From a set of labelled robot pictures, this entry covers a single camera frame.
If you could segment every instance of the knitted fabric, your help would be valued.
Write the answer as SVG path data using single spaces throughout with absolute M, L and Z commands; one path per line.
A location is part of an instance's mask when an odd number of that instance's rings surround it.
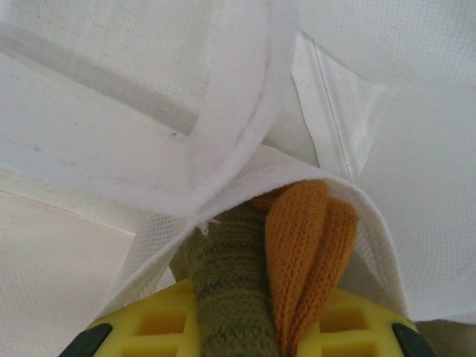
M 266 218 L 266 257 L 271 301 L 283 356 L 316 322 L 344 272 L 356 237 L 353 207 L 328 197 L 322 181 L 254 199 Z
M 264 220 L 250 203 L 199 230 L 170 264 L 177 280 L 191 277 L 203 357 L 278 357 L 269 300 Z

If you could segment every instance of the mustard yellow knit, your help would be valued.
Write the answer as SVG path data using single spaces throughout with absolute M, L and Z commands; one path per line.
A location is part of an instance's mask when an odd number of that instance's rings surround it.
M 274 322 L 284 357 L 316 322 L 347 265 L 358 217 L 328 196 L 323 181 L 303 181 L 252 201 L 266 217 L 266 261 Z

